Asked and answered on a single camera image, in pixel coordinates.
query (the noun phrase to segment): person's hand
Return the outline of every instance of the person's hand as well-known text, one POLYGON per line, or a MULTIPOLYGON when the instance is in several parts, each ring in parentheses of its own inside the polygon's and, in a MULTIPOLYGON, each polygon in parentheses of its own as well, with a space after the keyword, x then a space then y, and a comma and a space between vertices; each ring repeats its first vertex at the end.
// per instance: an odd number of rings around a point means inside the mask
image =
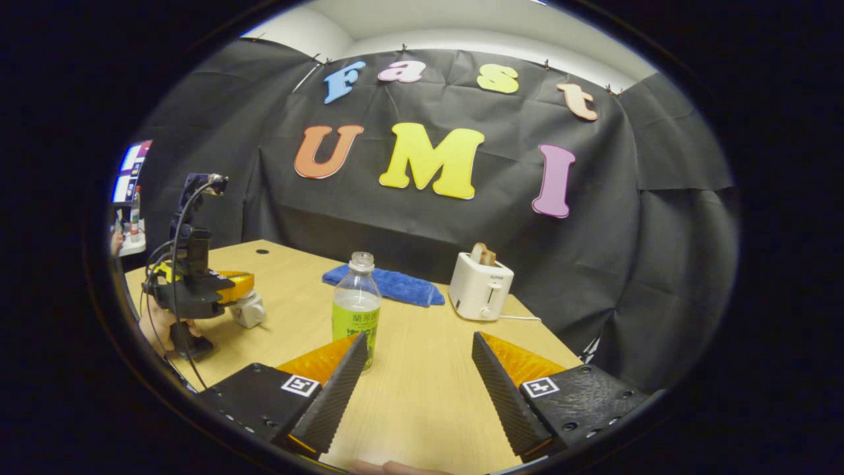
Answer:
MULTIPOLYGON (((165 352, 170 352, 176 349, 173 346, 173 340, 170 338, 170 325, 176 322, 176 316, 167 310, 161 308, 155 299, 148 294, 144 294, 146 299, 147 310, 141 315, 141 320, 138 325, 141 328, 141 333, 149 342, 149 345, 155 349, 160 356, 164 356, 165 352)), ((203 334, 197 328, 196 322, 193 320, 182 320, 187 323, 187 328, 191 335, 200 337, 203 334)))
POLYGON ((403 463, 390 460, 384 465, 375 465, 362 460, 353 460, 349 464, 349 472, 354 475, 451 475, 448 472, 439 470, 425 470, 413 468, 403 463))
POLYGON ((117 257, 117 253, 120 252, 120 248, 123 247, 123 233, 120 230, 114 231, 114 234, 111 235, 111 255, 117 257))

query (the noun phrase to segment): black cloth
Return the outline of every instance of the black cloth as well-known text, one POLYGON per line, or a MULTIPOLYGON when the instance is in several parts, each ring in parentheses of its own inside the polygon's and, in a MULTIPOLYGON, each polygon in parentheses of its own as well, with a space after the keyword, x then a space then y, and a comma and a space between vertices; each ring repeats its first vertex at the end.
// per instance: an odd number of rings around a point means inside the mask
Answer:
POLYGON ((515 272, 512 293, 569 348, 600 336, 592 362, 643 390, 689 369, 732 286, 738 210, 727 161, 704 119, 659 74, 615 96, 488 53, 383 52, 324 66, 286 46, 239 40, 185 78, 136 138, 154 141, 139 179, 148 247, 167 239, 189 172, 231 178, 226 196, 206 199, 195 219, 215 247, 262 238, 338 260, 366 250, 382 269, 448 283, 457 253, 484 242, 515 272), (360 60, 352 91, 324 104, 325 77, 360 60), (423 79, 377 79, 402 60, 425 63, 423 79), (518 91, 480 88, 486 63, 514 68, 518 91), (592 95, 598 120, 566 106, 556 88, 566 82, 592 95), (441 196, 431 184, 381 186, 396 123, 423 124, 434 146, 455 128, 484 134, 474 198, 441 196), (333 129, 318 161, 332 153, 339 127, 364 132, 337 173, 313 180, 294 162, 305 129, 317 125, 333 129), (576 157, 565 219, 531 207, 541 144, 576 157))

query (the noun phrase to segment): bottle label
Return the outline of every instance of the bottle label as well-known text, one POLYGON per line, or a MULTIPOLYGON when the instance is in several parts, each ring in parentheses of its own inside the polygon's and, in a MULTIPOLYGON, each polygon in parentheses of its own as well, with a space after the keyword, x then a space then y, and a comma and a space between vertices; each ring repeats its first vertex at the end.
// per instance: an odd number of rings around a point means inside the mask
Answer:
POLYGON ((356 312, 340 307, 336 303, 333 305, 331 315, 333 339, 335 341, 360 333, 361 331, 366 333, 366 349, 369 355, 366 359, 364 369, 372 366, 372 357, 375 354, 375 337, 378 330, 378 314, 380 312, 380 308, 376 308, 370 312, 356 312))

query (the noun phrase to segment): monitor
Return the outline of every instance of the monitor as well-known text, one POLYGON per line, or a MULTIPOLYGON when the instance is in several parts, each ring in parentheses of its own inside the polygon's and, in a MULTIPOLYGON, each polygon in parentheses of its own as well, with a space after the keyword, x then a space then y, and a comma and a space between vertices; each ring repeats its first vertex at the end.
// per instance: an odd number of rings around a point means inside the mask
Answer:
POLYGON ((127 150, 114 184, 114 194, 111 196, 113 203, 118 205, 132 203, 132 197, 135 195, 135 185, 141 173, 143 159, 146 158, 149 147, 152 144, 152 140, 145 140, 130 146, 129 150, 127 150))

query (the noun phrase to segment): toaster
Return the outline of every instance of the toaster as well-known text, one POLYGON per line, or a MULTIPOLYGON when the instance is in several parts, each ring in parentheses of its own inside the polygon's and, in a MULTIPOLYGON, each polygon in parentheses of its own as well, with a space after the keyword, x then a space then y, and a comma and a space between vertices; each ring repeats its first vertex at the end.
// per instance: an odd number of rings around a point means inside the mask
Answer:
POLYGON ((501 262, 483 265, 469 253, 459 253, 448 297, 464 319, 494 321, 501 315, 512 282, 513 271, 501 262))

